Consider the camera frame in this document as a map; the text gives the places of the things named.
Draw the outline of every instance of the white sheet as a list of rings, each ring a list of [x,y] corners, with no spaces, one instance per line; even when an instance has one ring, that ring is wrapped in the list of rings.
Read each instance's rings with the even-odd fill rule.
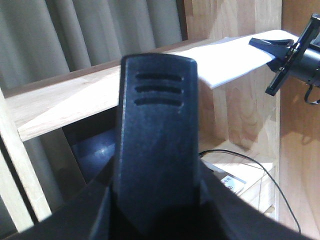
[[[249,45],[251,38],[266,40],[293,39],[295,41],[298,39],[298,37],[286,31],[272,30],[231,41],[225,38],[210,45],[182,51],[177,55],[194,59],[197,62],[199,79],[213,89],[275,58],[273,55]]]

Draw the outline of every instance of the wooden cabinet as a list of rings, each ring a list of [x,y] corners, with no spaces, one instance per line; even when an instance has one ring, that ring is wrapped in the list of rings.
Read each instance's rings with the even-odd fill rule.
[[[306,2],[184,0],[188,40],[155,51],[179,52],[224,37],[281,29],[281,23],[285,30],[299,35],[318,8],[317,1]],[[5,97],[0,95],[1,139],[38,220],[51,213],[23,142],[116,106],[119,70],[118,61],[108,62],[12,89],[4,93]],[[264,164],[288,196],[302,232],[319,239],[320,111],[303,103],[305,87],[294,80],[283,87],[281,98],[280,93],[275,97],[265,94],[273,76],[267,66],[262,66],[213,90],[200,82],[199,148],[234,150]],[[32,225],[31,216],[3,155],[2,151],[0,195],[16,228],[22,231]],[[205,159],[247,182],[241,198],[264,213],[275,209],[275,219],[296,228],[278,191],[261,169],[222,153]]]

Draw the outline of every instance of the gray curtain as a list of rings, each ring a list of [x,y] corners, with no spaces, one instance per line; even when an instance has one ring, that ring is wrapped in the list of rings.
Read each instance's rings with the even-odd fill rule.
[[[0,0],[0,87],[5,92],[181,40],[175,0]],[[60,129],[25,147],[53,211],[84,186]],[[9,229],[5,215],[0,200],[0,236]]]

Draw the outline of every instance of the wooden shelf board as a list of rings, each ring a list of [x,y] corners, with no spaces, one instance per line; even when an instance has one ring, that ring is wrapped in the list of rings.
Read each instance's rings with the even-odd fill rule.
[[[212,43],[186,40],[151,52],[178,53]],[[4,92],[22,141],[118,105],[119,61],[44,79]]]
[[[276,159],[238,146],[229,140],[222,141],[213,137],[201,136],[199,149],[200,151],[225,149],[246,155],[259,161],[273,177],[275,176]],[[244,180],[246,184],[238,196],[254,208],[264,213],[275,203],[275,185],[258,164],[222,152],[208,153],[202,159]]]

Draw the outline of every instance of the black cable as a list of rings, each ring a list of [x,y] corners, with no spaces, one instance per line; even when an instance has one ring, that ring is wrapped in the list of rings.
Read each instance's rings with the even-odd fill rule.
[[[285,201],[297,227],[298,227],[298,232],[299,234],[301,234],[301,228],[300,228],[300,224],[294,214],[294,212],[292,211],[292,208],[290,207],[290,204],[285,196],[285,194],[282,192],[280,186],[278,185],[278,183],[276,182],[276,180],[271,176],[271,174],[267,171],[267,169],[260,163],[258,162],[257,160],[254,160],[253,158],[249,157],[249,156],[246,156],[246,155],[243,155],[241,153],[238,153],[238,152],[235,152],[235,151],[230,151],[230,150],[226,150],[226,149],[209,149],[209,150],[205,150],[205,151],[202,151],[199,153],[199,156],[200,158],[202,158],[205,154],[207,153],[226,153],[226,154],[231,154],[231,155],[234,155],[234,156],[238,156],[238,157],[241,157],[243,159],[247,159],[247,160],[250,160],[256,164],[258,164],[264,171],[265,173],[270,177],[270,179],[272,180],[272,182],[274,183],[274,185],[278,188],[280,194],[282,195],[283,197],[283,200]]]

